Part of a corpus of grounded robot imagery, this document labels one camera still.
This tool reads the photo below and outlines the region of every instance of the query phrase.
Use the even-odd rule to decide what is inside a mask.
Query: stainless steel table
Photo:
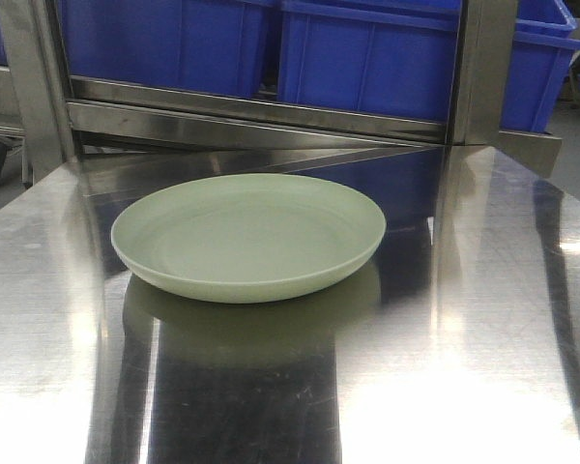
[[[7,206],[0,462],[580,462],[580,203],[489,147],[402,151],[107,156]],[[117,260],[132,201],[246,171],[366,192],[384,242],[278,304],[173,297]]]

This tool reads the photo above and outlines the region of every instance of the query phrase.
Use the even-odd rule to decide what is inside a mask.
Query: plate
[[[134,274],[167,292],[264,303],[341,281],[367,262],[385,228],[380,208],[351,188],[240,174],[142,198],[115,220],[111,242]]]

